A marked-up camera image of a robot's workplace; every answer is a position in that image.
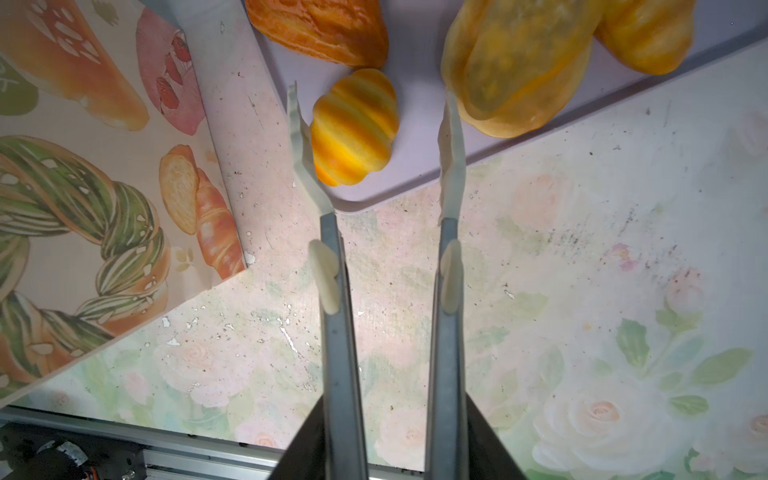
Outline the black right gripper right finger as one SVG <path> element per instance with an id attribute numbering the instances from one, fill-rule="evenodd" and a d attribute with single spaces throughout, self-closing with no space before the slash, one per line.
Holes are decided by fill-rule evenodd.
<path id="1" fill-rule="evenodd" d="M 475 402 L 466 394 L 469 478 L 471 480 L 526 480 Z"/>

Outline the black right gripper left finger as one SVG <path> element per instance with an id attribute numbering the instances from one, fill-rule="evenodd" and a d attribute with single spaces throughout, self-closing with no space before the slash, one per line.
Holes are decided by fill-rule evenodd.
<path id="1" fill-rule="evenodd" d="M 269 480 L 326 478 L 324 398 L 320 397 L 284 451 Z"/>

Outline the metal kitchen tongs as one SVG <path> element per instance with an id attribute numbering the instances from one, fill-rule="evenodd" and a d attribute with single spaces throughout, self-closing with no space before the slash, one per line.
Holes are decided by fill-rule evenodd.
<path id="1" fill-rule="evenodd" d="M 323 413 L 330 449 L 326 474 L 330 479 L 366 479 L 369 469 L 344 243 L 335 208 L 314 170 L 309 128 L 301 115 L 295 85 L 288 89 L 287 115 L 294 179 L 320 225 L 320 236 L 310 242 L 308 252 L 320 305 Z M 445 94 L 438 145 L 440 239 L 432 311 L 425 476 L 467 479 L 464 265 L 458 239 L 466 156 L 457 99 L 452 91 Z"/>

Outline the printed paper bag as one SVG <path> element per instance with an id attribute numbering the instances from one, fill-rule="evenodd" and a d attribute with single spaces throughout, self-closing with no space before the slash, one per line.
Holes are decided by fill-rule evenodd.
<path id="1" fill-rule="evenodd" d="M 1 5 L 1 401 L 245 268 L 186 33 Z"/>

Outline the yellow oval bread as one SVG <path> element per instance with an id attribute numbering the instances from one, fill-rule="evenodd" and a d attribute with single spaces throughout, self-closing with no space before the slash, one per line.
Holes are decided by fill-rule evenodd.
<path id="1" fill-rule="evenodd" d="M 603 1 L 465 1 L 445 39 L 447 82 L 490 119 L 562 71 L 590 44 Z"/>

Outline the striped croissant fake bread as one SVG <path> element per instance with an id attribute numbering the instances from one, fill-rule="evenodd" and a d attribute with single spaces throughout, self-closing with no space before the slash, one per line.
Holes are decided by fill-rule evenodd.
<path id="1" fill-rule="evenodd" d="M 609 1 L 594 36 L 626 67 L 668 74 L 693 43 L 695 6 L 695 0 Z"/>

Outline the glazed ring donut bread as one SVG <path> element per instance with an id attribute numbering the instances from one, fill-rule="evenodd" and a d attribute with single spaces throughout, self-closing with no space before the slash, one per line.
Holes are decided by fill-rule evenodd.
<path id="1" fill-rule="evenodd" d="M 488 119 L 480 119 L 468 110 L 468 103 L 457 94 L 461 118 L 481 133 L 501 139 L 519 137 L 548 123 L 573 98 L 589 65 L 592 41 L 562 67 L 516 93 Z"/>

